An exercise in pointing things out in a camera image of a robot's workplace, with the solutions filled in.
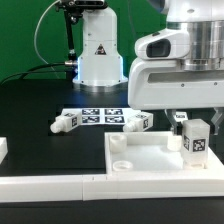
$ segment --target black tabletop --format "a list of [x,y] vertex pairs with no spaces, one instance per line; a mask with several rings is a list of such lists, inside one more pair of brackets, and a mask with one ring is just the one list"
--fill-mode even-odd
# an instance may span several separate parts
[[[8,155],[0,176],[105,173],[104,133],[121,126],[80,126],[53,134],[50,124],[63,108],[128,107],[127,91],[78,92],[65,80],[14,80],[0,86],[0,136]],[[153,111],[154,130],[169,130],[163,111]],[[211,109],[189,110],[209,120]],[[224,156],[224,130],[210,146]],[[224,198],[176,198],[0,204],[0,223],[223,223]]]

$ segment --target robot logo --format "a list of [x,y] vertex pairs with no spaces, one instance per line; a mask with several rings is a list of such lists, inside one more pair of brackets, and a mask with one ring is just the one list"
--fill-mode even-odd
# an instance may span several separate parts
[[96,55],[106,55],[106,51],[104,50],[104,47],[102,44],[100,44],[100,46],[98,47],[98,49],[96,50]]

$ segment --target white plastic casing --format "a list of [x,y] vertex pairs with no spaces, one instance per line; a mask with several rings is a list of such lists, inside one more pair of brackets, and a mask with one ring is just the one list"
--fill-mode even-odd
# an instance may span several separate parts
[[181,156],[189,165],[206,164],[210,126],[201,119],[183,121]]
[[184,30],[170,30],[164,29],[159,31],[158,35],[152,34],[140,38],[135,44],[136,55],[143,60],[158,60],[158,58],[149,58],[146,54],[147,46],[156,41],[166,39],[171,44],[171,50],[168,57],[160,57],[159,59],[173,59],[182,58],[189,53],[190,50],[190,36]]
[[110,8],[85,11],[83,20],[83,52],[78,58],[78,78],[73,80],[74,84],[113,86],[127,82],[123,59],[117,51],[115,12]]
[[141,112],[128,118],[128,122],[123,127],[124,132],[142,132],[153,126],[153,114]]
[[82,124],[82,111],[74,110],[56,117],[56,121],[51,125],[53,133],[69,132]]
[[224,20],[223,0],[170,0],[167,22]]

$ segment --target green background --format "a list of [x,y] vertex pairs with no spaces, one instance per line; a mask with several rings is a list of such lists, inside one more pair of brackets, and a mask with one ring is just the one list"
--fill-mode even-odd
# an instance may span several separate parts
[[[2,1],[0,79],[43,64],[36,56],[33,38],[41,15],[53,2],[53,0]],[[128,0],[107,2],[118,17],[118,51],[124,58],[124,74],[128,76],[130,65],[135,58],[135,39],[163,29],[165,16],[156,12],[147,0],[129,0],[130,10]],[[134,32],[131,29],[130,17]],[[73,31],[75,47],[79,55],[82,52],[82,22],[74,26]],[[63,11],[57,13],[53,7],[44,18],[38,35],[38,49],[48,62],[66,60],[68,50]]]

